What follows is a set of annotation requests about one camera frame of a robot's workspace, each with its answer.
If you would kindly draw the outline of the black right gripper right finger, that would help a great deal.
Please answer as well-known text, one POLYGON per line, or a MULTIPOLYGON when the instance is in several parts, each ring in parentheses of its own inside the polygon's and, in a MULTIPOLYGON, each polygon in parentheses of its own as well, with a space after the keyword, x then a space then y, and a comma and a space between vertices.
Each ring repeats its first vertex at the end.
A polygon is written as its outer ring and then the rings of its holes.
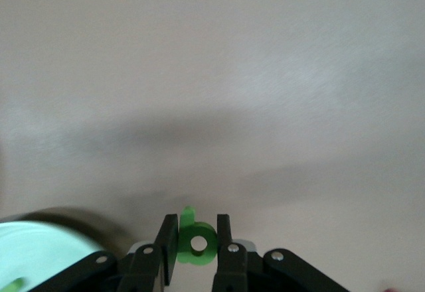
POLYGON ((295 253, 275 248, 262 257, 232 239, 230 216, 217 216, 218 266, 212 292, 349 292, 295 253))

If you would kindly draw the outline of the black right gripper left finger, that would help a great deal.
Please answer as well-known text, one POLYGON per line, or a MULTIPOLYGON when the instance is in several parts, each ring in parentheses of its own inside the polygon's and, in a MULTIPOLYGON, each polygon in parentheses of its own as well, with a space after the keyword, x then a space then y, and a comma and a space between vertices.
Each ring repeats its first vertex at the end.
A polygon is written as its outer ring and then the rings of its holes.
POLYGON ((164 217, 154 242, 122 259, 111 252, 94 252, 29 292, 164 292, 177 258, 179 222, 164 217))

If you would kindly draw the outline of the green lowercase letter p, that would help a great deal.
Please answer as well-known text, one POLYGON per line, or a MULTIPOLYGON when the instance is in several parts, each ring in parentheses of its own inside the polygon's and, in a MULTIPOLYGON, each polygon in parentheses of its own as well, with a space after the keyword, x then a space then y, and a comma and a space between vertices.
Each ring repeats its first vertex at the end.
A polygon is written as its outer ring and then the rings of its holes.
POLYGON ((216 230, 206 222, 195 220, 195 209, 186 206, 180 215, 177 260, 180 263, 204 266, 211 263, 217 255, 218 239, 216 230), (192 239, 201 237, 206 246, 196 250, 192 239))

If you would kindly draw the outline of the green letter B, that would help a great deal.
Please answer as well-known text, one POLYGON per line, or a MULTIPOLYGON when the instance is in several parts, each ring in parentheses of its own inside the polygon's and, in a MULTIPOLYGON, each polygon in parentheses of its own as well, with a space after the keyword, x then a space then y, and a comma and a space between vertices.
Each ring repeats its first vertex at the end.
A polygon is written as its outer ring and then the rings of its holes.
POLYGON ((21 292, 24 285, 25 280, 20 277, 0 288, 0 292, 21 292))

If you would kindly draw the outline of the pale green plate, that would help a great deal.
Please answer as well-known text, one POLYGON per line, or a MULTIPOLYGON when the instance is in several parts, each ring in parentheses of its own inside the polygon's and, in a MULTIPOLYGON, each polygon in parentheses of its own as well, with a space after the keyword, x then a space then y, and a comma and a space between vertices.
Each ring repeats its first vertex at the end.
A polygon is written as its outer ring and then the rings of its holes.
POLYGON ((47 222, 0 222, 0 288, 22 277, 29 292, 103 247, 88 236, 47 222))

